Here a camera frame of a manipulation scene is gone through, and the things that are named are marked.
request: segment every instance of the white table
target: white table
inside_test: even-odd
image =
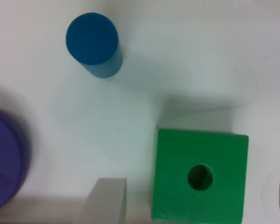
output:
[[[120,71],[92,76],[65,33],[117,26]],[[280,224],[280,0],[0,0],[0,108],[33,159],[0,221],[70,223],[99,177],[127,177],[127,224],[153,223],[156,127],[250,137],[245,224]]]

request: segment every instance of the green cube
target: green cube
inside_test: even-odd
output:
[[[248,136],[159,130],[152,218],[242,223]]]

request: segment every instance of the purple disc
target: purple disc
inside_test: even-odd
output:
[[[28,172],[29,157],[20,126],[0,111],[0,207],[19,191]]]

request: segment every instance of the white object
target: white object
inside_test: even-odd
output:
[[[98,179],[73,224],[124,224],[126,183],[126,179]]]

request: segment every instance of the blue cylinder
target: blue cylinder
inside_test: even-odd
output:
[[[70,54],[96,77],[112,77],[122,65],[118,32],[110,19],[98,13],[75,18],[66,33]]]
[[[0,110],[0,207],[20,190],[30,160],[26,135],[12,117]]]

